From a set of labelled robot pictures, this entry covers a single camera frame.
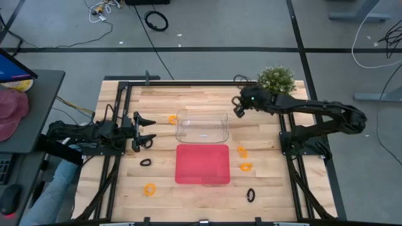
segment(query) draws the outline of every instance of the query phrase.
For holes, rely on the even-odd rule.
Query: wooden table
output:
[[[114,105],[118,82],[103,81],[95,119],[103,118],[107,104]],[[292,95],[307,99],[303,81],[296,81],[296,88]],[[128,116],[132,117],[133,112],[138,111],[145,119],[156,121],[156,124],[142,128],[141,132],[157,136],[153,146],[142,149],[140,153],[134,153],[131,141],[128,141],[119,168],[113,222],[142,222],[144,217],[151,217],[152,222],[196,222],[200,219],[253,222],[255,217],[261,217],[266,222],[296,220],[286,159],[280,151],[278,116],[247,110],[246,115],[238,119],[231,104],[235,95],[239,95],[239,89],[235,86],[133,87]],[[180,142],[175,138],[175,126],[169,124],[168,117],[180,109],[225,110],[228,113],[229,139],[224,143],[230,149],[231,182],[228,185],[175,183],[175,153]],[[295,122],[303,125],[314,123],[311,115],[300,113],[295,114]],[[290,130],[288,121],[286,123],[287,130]],[[238,146],[248,150],[247,159],[239,156]],[[140,166],[139,162],[146,158],[152,159],[152,165]],[[82,213],[95,195],[103,159],[102,156],[94,157],[82,169],[73,217]],[[321,205],[336,216],[323,160],[319,156],[304,156],[303,159],[311,191]],[[245,162],[254,165],[251,171],[241,171],[239,166]],[[144,195],[144,186],[148,183],[156,185],[153,196]],[[249,188],[256,192],[256,199],[252,203],[246,199]],[[299,194],[303,216],[307,217],[305,199],[300,189]],[[105,195],[103,214],[106,212],[107,197]]]

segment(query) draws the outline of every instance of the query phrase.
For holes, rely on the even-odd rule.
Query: computer monitor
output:
[[[38,78],[38,76],[14,59],[10,54],[0,49],[0,83],[32,78]]]

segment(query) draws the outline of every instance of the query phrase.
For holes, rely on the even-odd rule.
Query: blue jeans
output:
[[[80,147],[77,145],[70,145],[70,148],[80,151]],[[49,183],[31,210],[23,216],[19,226],[55,223],[77,168],[76,164],[62,160],[57,166],[53,181]]]

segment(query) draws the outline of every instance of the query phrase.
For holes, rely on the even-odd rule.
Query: pink plastic lid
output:
[[[176,183],[226,185],[231,181],[229,147],[224,144],[180,144]]]

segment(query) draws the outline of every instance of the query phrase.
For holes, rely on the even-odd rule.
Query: red cap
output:
[[[28,110],[28,97],[25,93],[13,89],[0,90],[0,141],[13,135]]]

